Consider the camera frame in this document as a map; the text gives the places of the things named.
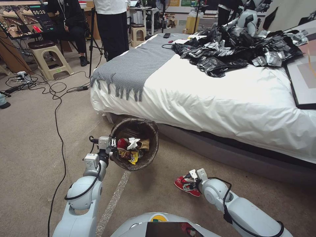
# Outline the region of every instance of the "person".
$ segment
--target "person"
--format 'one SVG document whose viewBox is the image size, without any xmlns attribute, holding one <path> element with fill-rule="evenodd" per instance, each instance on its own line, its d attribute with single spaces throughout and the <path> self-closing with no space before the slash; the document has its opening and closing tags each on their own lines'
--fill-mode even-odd
<svg viewBox="0 0 316 237">
<path fill-rule="evenodd" d="M 6 109 L 10 106 L 11 104 L 6 101 L 6 98 L 2 93 L 0 93 L 0 109 Z"/>
<path fill-rule="evenodd" d="M 79 51 L 80 65 L 86 66 L 85 17 L 78 0 L 48 0 L 48 12 L 59 12 L 57 25 L 52 32 L 44 33 L 44 39 L 75 41 Z"/>
<path fill-rule="evenodd" d="M 218 26 L 228 23 L 230 12 L 236 11 L 239 6 L 242 6 L 241 0 L 220 0 L 218 4 Z"/>
<path fill-rule="evenodd" d="M 126 10 L 130 0 L 94 0 L 94 5 L 101 41 L 111 60 L 129 50 Z"/>
</svg>

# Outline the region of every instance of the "electric fan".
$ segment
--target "electric fan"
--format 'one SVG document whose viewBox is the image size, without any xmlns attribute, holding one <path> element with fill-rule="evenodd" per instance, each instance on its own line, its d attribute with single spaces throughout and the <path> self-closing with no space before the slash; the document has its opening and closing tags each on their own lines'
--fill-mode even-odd
<svg viewBox="0 0 316 237">
<path fill-rule="evenodd" d="M 156 7 L 162 11 L 161 33 L 164 32 L 165 12 L 170 5 L 170 0 L 156 0 Z"/>
</svg>

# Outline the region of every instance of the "white humanoid robot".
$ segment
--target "white humanoid robot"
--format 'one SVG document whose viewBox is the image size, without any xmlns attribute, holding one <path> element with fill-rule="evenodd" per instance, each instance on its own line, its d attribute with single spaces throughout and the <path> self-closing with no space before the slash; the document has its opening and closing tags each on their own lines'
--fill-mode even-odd
<svg viewBox="0 0 316 237">
<path fill-rule="evenodd" d="M 244 6 L 239 7 L 241 14 L 226 25 L 244 28 L 251 36 L 254 36 L 257 33 L 257 12 L 266 12 L 269 9 L 270 5 L 265 4 L 265 0 L 242 1 L 244 3 Z"/>
<path fill-rule="evenodd" d="M 108 165 L 109 156 L 115 150 L 115 140 L 110 137 L 93 139 L 98 144 L 98 154 L 87 154 L 84 158 L 84 176 L 69 188 L 67 204 L 54 237 L 95 237 L 97 209 L 102 194 L 102 180 Z M 281 222 L 275 221 L 265 212 L 245 198 L 238 197 L 218 178 L 208 178 L 204 169 L 191 170 L 189 177 L 194 182 L 187 188 L 198 188 L 207 201 L 224 213 L 224 219 L 244 237 L 291 237 Z M 75 210 L 86 210 L 77 215 Z M 218 237 L 215 233 L 180 216 L 152 212 L 128 219 L 112 237 L 149 237 L 149 236 L 196 236 Z"/>
</svg>

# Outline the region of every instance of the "black pants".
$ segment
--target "black pants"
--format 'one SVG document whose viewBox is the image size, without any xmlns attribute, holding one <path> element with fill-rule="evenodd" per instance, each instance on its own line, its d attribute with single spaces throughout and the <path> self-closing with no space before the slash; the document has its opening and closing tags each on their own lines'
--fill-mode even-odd
<svg viewBox="0 0 316 237">
<path fill-rule="evenodd" d="M 44 33 L 43 39 L 52 41 L 75 41 L 79 53 L 86 52 L 85 29 L 81 26 L 70 27 L 69 32 L 66 32 L 63 24 L 55 25 L 55 30 Z"/>
<path fill-rule="evenodd" d="M 97 14 L 98 30 L 108 60 L 129 50 L 126 12 L 120 14 Z"/>
<path fill-rule="evenodd" d="M 218 26 L 225 25 L 228 23 L 228 18 L 230 15 L 230 11 L 219 7 L 218 8 Z"/>
</svg>

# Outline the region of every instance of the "bed frame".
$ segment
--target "bed frame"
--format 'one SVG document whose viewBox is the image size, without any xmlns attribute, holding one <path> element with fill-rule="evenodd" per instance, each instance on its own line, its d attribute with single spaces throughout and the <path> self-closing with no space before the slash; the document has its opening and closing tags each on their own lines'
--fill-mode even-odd
<svg viewBox="0 0 316 237">
<path fill-rule="evenodd" d="M 121 116 L 106 113 L 115 123 Z M 300 185 L 316 182 L 316 164 L 278 152 L 222 138 L 207 132 L 195 132 L 158 124 L 159 132 L 181 145 L 220 163 L 269 179 Z"/>
</svg>

